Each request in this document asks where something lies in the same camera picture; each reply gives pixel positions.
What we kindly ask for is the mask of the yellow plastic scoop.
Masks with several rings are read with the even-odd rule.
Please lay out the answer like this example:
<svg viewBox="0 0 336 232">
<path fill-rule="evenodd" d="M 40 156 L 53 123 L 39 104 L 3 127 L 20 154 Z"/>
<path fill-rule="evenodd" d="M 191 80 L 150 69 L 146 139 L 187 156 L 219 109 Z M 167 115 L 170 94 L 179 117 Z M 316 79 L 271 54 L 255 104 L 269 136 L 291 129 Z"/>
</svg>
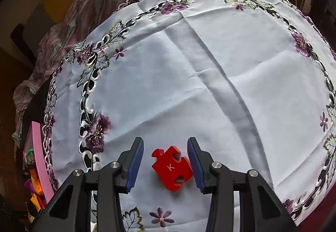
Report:
<svg viewBox="0 0 336 232">
<path fill-rule="evenodd" d="M 32 223 L 42 209 L 36 194 L 32 194 L 32 197 L 30 198 L 29 202 L 26 202 L 26 207 L 29 222 Z"/>
</svg>

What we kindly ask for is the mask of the magenta plastic spool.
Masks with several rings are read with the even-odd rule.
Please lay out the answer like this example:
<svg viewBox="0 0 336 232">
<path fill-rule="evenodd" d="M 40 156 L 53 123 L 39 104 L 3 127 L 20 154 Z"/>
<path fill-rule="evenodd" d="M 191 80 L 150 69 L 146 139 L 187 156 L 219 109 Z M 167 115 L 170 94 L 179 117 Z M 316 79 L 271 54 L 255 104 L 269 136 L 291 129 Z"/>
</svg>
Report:
<svg viewBox="0 0 336 232">
<path fill-rule="evenodd" d="M 24 183 L 24 186 L 30 191 L 31 194 L 36 194 L 31 179 L 28 179 L 28 180 Z"/>
</svg>

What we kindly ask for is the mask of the pink rimmed white tray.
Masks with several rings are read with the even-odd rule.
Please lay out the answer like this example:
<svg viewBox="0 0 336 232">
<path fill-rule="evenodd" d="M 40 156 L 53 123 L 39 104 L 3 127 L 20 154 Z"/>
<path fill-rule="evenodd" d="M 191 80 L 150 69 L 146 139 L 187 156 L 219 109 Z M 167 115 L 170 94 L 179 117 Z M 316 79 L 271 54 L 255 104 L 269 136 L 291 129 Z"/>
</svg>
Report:
<svg viewBox="0 0 336 232">
<path fill-rule="evenodd" d="M 45 152 L 42 142 L 42 127 L 38 122 L 31 122 L 28 134 L 25 139 L 24 156 L 28 153 L 29 149 L 34 150 L 36 171 L 41 183 L 41 187 L 44 193 L 46 203 L 48 204 L 54 195 L 49 174 L 47 171 L 47 165 L 45 163 Z"/>
</svg>

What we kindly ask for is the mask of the white floral embroidered tablecloth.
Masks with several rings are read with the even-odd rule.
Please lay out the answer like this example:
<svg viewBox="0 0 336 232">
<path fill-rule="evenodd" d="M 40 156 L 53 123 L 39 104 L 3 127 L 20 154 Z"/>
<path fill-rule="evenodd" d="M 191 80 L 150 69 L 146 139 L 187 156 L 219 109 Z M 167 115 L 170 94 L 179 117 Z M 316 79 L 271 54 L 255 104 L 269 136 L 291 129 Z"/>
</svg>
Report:
<svg viewBox="0 0 336 232">
<path fill-rule="evenodd" d="M 259 171 L 299 225 L 335 185 L 335 52 L 286 0 L 136 1 L 62 55 L 44 132 L 54 189 L 143 139 L 127 231 L 205 230 L 210 196 L 193 180 L 171 192 L 152 168 L 192 136 Z"/>
</svg>

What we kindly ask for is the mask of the red puzzle piece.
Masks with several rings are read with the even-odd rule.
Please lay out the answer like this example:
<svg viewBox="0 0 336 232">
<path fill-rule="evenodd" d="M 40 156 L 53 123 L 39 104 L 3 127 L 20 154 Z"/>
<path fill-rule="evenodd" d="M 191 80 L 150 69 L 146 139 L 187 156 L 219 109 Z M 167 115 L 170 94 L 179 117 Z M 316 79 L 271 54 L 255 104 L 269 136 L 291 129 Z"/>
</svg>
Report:
<svg viewBox="0 0 336 232">
<path fill-rule="evenodd" d="M 181 151 L 177 147 L 172 145 L 166 151 L 157 148 L 151 156 L 156 158 L 152 169 L 169 191 L 176 192 L 193 177 L 189 159 L 181 156 Z"/>
</svg>

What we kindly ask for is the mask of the green plastic spool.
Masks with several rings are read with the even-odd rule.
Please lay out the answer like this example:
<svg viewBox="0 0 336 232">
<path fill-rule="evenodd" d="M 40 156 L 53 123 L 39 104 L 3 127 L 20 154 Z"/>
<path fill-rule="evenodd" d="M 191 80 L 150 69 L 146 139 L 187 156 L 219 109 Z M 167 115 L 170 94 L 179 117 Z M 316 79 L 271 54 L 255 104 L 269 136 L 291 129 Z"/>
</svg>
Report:
<svg viewBox="0 0 336 232">
<path fill-rule="evenodd" d="M 32 148 L 27 150 L 25 155 L 25 161 L 27 165 L 35 162 L 34 150 Z"/>
</svg>

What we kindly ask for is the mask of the orange plastic block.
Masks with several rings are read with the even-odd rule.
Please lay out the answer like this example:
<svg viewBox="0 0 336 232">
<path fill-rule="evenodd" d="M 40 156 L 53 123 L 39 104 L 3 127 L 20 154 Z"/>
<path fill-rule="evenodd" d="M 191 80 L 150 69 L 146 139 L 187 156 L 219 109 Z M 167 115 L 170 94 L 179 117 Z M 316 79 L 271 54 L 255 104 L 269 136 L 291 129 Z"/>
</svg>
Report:
<svg viewBox="0 0 336 232">
<path fill-rule="evenodd" d="M 43 188 L 39 180 L 37 170 L 32 168 L 29 171 L 30 171 L 31 182 L 32 182 L 35 193 L 39 196 L 43 196 L 44 195 Z"/>
</svg>

